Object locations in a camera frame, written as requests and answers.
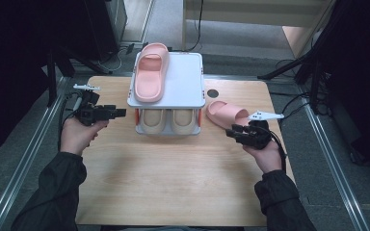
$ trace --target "shoe rack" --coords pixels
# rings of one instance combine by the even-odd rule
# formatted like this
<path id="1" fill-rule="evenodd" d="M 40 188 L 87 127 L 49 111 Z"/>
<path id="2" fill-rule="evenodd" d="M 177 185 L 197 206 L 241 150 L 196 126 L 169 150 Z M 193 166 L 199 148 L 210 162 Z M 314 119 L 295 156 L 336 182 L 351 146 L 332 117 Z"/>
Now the shoe rack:
<path id="1" fill-rule="evenodd" d="M 151 135 L 143 129 L 141 116 L 144 114 L 144 110 L 160 109 L 165 110 L 166 113 L 165 127 L 162 132 L 152 135 L 181 136 L 172 129 L 172 112 L 177 109 L 189 109 L 194 110 L 196 123 L 194 131 L 186 135 L 199 134 L 201 109 L 205 105 L 202 56 L 199 53 L 170 52 L 170 64 L 165 78 L 164 95 L 159 101 L 153 103 L 141 102 L 135 97 L 136 68 L 134 66 L 127 103 L 130 107 L 136 109 L 137 133 Z"/>

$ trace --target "wooden tabletop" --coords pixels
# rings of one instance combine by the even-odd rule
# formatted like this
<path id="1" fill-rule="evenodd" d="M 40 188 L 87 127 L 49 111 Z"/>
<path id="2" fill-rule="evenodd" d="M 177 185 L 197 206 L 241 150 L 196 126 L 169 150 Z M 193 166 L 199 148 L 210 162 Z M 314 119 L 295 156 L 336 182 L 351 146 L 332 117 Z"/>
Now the wooden tabletop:
<path id="1" fill-rule="evenodd" d="M 127 105 L 131 78 L 97 77 L 98 105 L 127 109 L 110 120 L 83 155 L 88 177 L 80 187 L 76 221 L 103 225 L 265 226 L 254 184 L 262 172 L 241 144 L 225 135 L 202 109 L 197 136 L 162 137 L 135 131 L 135 110 Z M 206 105 L 222 100 L 272 113 L 260 81 L 205 80 Z M 278 123 L 270 129 L 282 141 Z M 293 178 L 287 160 L 287 174 Z"/>

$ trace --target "black jacket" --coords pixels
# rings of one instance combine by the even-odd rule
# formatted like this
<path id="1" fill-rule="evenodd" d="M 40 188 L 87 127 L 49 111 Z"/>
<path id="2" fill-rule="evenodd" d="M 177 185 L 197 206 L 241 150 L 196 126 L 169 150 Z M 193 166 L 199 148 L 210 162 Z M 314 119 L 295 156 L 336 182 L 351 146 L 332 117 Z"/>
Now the black jacket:
<path id="1" fill-rule="evenodd" d="M 79 186 L 86 176 L 82 157 L 58 153 L 41 172 L 39 188 L 15 218 L 12 230 L 77 230 Z M 264 174 L 254 189 L 268 230 L 315 230 L 296 186 L 282 170 Z"/>

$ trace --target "slipper in rack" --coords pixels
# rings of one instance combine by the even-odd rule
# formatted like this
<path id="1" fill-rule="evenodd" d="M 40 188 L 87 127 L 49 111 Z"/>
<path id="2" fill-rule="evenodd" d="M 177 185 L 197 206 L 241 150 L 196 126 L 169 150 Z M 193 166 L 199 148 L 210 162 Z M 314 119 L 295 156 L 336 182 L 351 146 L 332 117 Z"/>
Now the slipper in rack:
<path id="1" fill-rule="evenodd" d="M 225 128 L 231 129 L 232 124 L 248 125 L 249 112 L 239 106 L 213 101 L 206 107 L 206 115 L 212 122 Z"/>
<path id="2" fill-rule="evenodd" d="M 197 115 L 193 109 L 173 109 L 171 128 L 177 135 L 190 135 L 195 130 Z"/>
<path id="3" fill-rule="evenodd" d="M 156 102 L 164 94 L 165 77 L 170 63 L 170 53 L 162 43 L 144 47 L 137 61 L 135 97 L 141 102 Z"/>
<path id="4" fill-rule="evenodd" d="M 164 109 L 143 109 L 140 115 L 141 128 L 147 134 L 159 134 L 165 128 L 166 117 Z"/>

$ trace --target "hand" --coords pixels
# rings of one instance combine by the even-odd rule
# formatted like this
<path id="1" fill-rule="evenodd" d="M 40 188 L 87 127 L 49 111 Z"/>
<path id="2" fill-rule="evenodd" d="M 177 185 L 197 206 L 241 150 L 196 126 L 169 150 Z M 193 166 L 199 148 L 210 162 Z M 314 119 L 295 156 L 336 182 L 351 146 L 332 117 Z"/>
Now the hand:
<path id="1" fill-rule="evenodd" d="M 263 173 L 281 169 L 281 157 L 278 153 L 278 144 L 275 141 L 270 141 L 261 150 L 246 145 L 243 146 L 243 149 L 254 157 Z"/>
<path id="2" fill-rule="evenodd" d="M 60 151 L 81 156 L 90 141 L 98 136 L 97 132 L 106 127 L 108 123 L 108 120 L 104 120 L 92 126 L 85 126 L 77 118 L 68 118 L 62 131 Z"/>

